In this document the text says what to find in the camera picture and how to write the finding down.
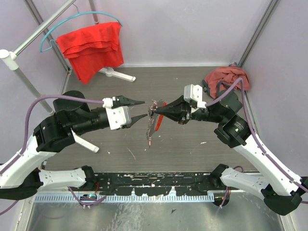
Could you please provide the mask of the metal key organizer red handle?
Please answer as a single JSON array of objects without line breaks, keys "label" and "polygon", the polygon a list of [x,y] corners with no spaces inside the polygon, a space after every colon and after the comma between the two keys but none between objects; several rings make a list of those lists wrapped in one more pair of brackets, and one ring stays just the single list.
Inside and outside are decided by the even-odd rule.
[{"label": "metal key organizer red handle", "polygon": [[152,100],[152,105],[148,108],[148,126],[146,131],[146,139],[148,141],[149,148],[152,144],[152,135],[157,131],[157,123],[159,121],[159,117],[163,117],[155,112],[158,107],[165,106],[167,103],[164,100],[155,101]]}]

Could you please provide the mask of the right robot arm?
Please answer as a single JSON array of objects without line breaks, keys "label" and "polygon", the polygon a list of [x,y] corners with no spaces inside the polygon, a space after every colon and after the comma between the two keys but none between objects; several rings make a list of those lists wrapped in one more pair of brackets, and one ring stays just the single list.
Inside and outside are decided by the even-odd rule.
[{"label": "right robot arm", "polygon": [[217,123],[214,133],[225,145],[244,156],[260,173],[252,176],[219,164],[210,174],[215,189],[236,188],[260,198],[273,212],[285,216],[303,202],[308,191],[307,177],[295,174],[260,141],[248,122],[237,113],[242,102],[233,91],[211,106],[201,106],[182,95],[154,112],[179,124],[190,120]]}]

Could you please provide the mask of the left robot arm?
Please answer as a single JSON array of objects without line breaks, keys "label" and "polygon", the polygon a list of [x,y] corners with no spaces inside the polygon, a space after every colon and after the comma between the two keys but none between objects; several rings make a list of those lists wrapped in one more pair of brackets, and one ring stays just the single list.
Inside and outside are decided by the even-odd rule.
[{"label": "left robot arm", "polygon": [[67,171],[46,171],[40,166],[48,158],[76,143],[77,136],[104,128],[130,128],[145,117],[131,117],[129,107],[143,102],[122,95],[96,101],[86,99],[80,91],[71,90],[62,95],[46,95],[45,98],[54,99],[55,112],[42,120],[33,134],[25,137],[22,148],[1,165],[1,199],[23,200],[42,189],[94,189],[97,178],[90,166]]}]

